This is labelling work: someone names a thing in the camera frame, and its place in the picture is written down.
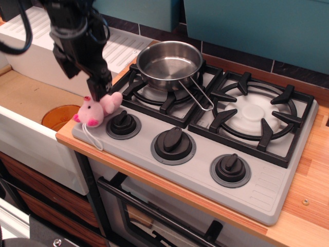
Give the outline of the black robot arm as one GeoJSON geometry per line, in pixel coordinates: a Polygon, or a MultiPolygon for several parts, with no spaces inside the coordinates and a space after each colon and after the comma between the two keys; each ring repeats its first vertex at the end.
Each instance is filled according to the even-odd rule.
{"type": "Polygon", "coordinates": [[[53,54],[64,74],[71,79],[85,72],[94,101],[112,88],[112,75],[103,58],[110,38],[107,21],[93,7],[93,1],[41,1],[50,19],[53,54]]]}

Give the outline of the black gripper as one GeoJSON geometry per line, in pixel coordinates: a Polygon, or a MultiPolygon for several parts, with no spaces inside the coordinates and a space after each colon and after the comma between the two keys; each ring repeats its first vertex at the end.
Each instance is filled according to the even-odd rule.
{"type": "Polygon", "coordinates": [[[99,102],[112,88],[112,74],[103,58],[109,29],[103,24],[85,24],[78,29],[51,26],[53,54],[67,78],[83,71],[90,77],[87,85],[93,101],[99,102]]]}

